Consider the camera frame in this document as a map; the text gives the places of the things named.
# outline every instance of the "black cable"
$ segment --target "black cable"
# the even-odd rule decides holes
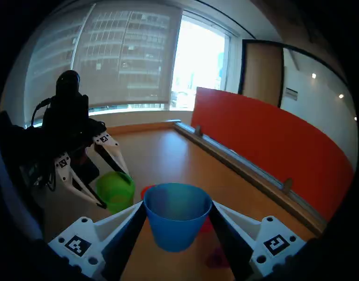
[[[34,113],[32,114],[31,117],[31,126],[34,126],[34,118],[35,118],[35,114],[36,112],[41,109],[42,107],[45,107],[46,105],[49,105],[52,101],[52,97],[46,98],[45,100],[41,101],[35,108]]]

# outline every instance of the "red object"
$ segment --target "red object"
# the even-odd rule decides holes
[[[211,221],[209,220],[209,216],[207,216],[206,220],[204,221],[204,224],[202,225],[202,228],[200,228],[201,233],[210,232],[213,230],[213,226]]]
[[[329,220],[354,175],[344,152],[297,116],[242,95],[197,88],[191,126],[234,150],[292,190]]]
[[[149,185],[149,186],[146,186],[145,188],[143,188],[143,190],[141,191],[141,199],[142,200],[144,199],[144,194],[146,193],[146,191],[149,190],[153,186],[155,186],[155,185]]]

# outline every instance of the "wooden baseboard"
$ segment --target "wooden baseboard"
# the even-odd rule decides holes
[[[118,135],[123,133],[133,133],[141,131],[152,131],[152,130],[163,130],[173,128],[175,123],[181,122],[179,119],[166,120],[156,123],[147,123],[147,124],[134,124],[134,125],[124,125],[117,127],[107,128],[107,132],[110,135]]]

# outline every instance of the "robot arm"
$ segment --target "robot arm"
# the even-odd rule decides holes
[[[213,201],[209,217],[236,280],[268,276],[305,245],[273,216],[259,222]],[[143,201],[95,223],[81,217],[48,245],[88,277],[118,280],[145,219]]]

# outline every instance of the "green cup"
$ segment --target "green cup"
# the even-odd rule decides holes
[[[96,193],[106,203],[112,214],[132,206],[134,192],[134,181],[130,176],[121,172],[106,173],[96,182]]]

